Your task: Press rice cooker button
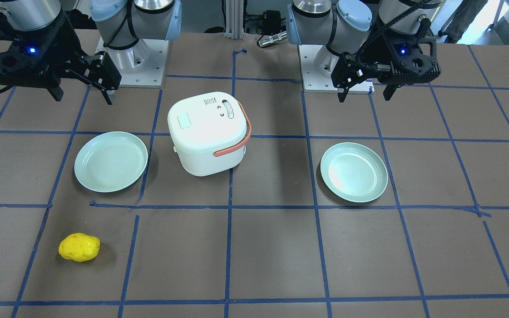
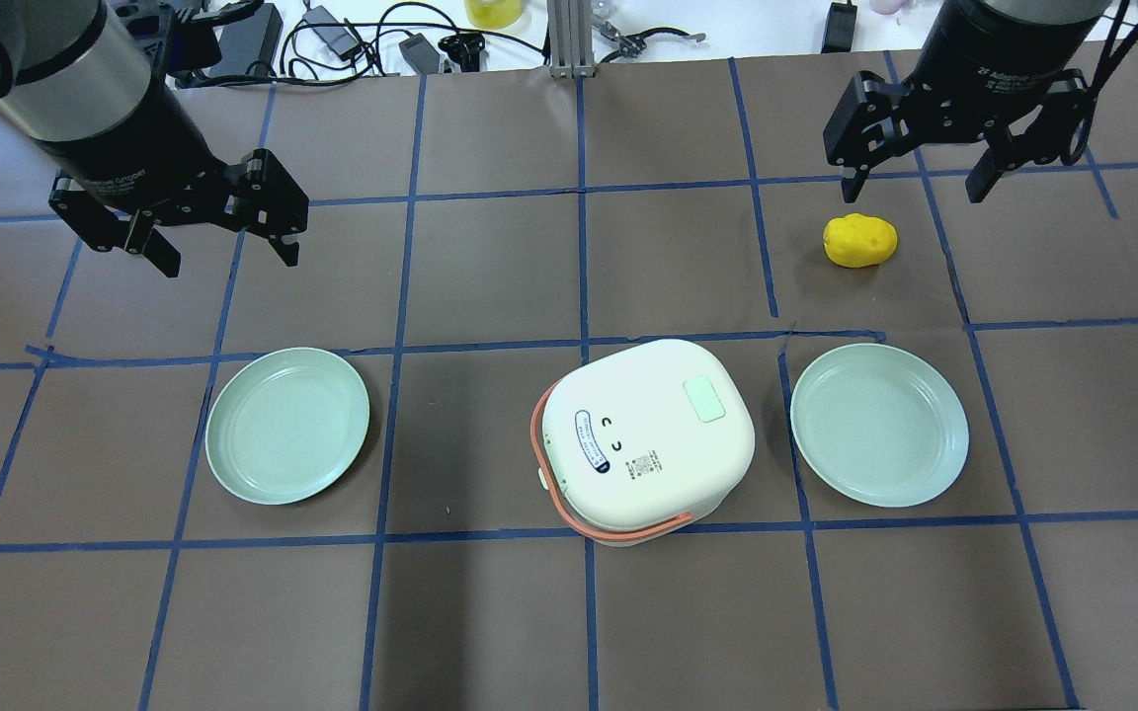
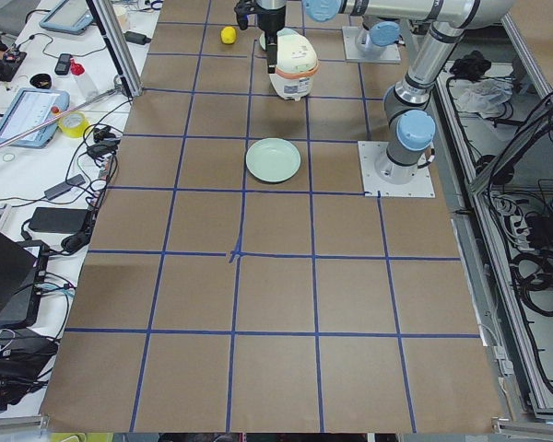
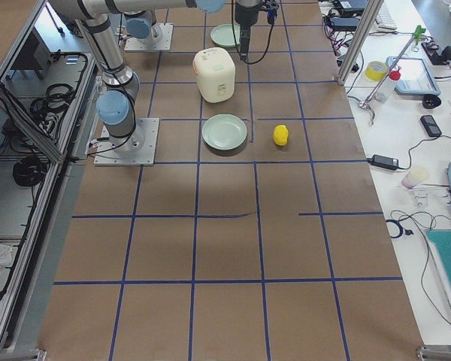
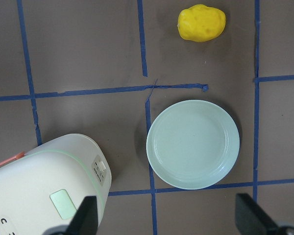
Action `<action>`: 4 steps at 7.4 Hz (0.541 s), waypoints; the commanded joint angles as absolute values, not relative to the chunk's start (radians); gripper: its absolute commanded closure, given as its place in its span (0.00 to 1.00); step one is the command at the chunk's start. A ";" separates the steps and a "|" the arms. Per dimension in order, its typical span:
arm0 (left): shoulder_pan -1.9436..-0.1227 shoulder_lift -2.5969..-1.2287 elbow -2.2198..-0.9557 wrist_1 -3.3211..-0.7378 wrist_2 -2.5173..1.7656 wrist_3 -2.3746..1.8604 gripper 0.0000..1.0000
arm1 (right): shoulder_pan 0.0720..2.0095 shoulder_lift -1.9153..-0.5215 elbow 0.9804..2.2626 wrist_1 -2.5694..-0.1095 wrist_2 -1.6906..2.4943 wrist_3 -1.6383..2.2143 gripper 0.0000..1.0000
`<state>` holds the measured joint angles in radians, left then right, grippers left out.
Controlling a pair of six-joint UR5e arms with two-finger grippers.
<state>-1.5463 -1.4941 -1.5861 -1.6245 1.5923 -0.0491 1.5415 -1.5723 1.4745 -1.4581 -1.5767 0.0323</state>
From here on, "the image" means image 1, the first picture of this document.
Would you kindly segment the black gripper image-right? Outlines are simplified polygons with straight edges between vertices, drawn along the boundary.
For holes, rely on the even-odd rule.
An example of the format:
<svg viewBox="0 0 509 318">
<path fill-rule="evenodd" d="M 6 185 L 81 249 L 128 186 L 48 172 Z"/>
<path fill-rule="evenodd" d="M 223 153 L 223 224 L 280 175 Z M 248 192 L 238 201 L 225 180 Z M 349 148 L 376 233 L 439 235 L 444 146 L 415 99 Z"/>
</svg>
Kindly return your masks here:
<svg viewBox="0 0 509 318">
<path fill-rule="evenodd" d="M 341 53 L 331 73 L 340 103 L 345 102 L 350 88 L 368 79 L 385 84 L 383 97 L 390 101 L 402 85 L 426 84 L 440 76 L 432 22 L 428 18 L 413 18 L 412 22 L 418 22 L 418 30 L 402 34 L 376 18 L 357 53 Z"/>
</svg>

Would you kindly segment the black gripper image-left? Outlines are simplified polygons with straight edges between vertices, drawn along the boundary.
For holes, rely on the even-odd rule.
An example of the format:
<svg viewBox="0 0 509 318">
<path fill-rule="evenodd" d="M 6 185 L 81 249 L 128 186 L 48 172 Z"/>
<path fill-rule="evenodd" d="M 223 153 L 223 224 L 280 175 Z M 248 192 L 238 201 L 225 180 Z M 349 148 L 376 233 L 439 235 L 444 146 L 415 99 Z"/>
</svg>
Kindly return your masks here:
<svg viewBox="0 0 509 318">
<path fill-rule="evenodd" d="M 107 105 L 113 105 L 120 72 L 107 52 L 90 56 L 82 49 L 63 10 L 39 30 L 14 30 L 10 21 L 0 13 L 0 85 L 44 88 L 61 102 L 61 80 L 77 79 L 99 89 Z"/>
</svg>

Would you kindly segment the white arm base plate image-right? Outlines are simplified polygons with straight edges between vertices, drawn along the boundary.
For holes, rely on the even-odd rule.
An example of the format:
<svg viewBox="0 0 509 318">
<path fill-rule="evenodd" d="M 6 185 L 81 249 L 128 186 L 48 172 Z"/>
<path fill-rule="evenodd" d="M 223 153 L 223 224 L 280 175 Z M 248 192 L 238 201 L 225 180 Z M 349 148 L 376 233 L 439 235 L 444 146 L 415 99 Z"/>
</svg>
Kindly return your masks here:
<svg viewBox="0 0 509 318">
<path fill-rule="evenodd" d="M 338 93 L 331 80 L 338 56 L 331 54 L 324 45 L 299 45 L 298 52 L 304 91 Z"/>
</svg>

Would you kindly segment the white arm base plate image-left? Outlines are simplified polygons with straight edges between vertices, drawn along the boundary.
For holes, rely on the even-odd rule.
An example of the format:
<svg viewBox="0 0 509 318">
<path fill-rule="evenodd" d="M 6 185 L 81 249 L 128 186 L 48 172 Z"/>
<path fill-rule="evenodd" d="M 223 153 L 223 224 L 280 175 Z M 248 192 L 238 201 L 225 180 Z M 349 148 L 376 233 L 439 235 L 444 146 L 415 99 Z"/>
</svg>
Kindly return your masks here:
<svg viewBox="0 0 509 318">
<path fill-rule="evenodd" d="M 122 79 L 121 88 L 162 88 L 170 42 L 141 39 L 133 47 L 114 50 L 103 46 L 100 38 L 96 51 L 108 52 Z"/>
</svg>

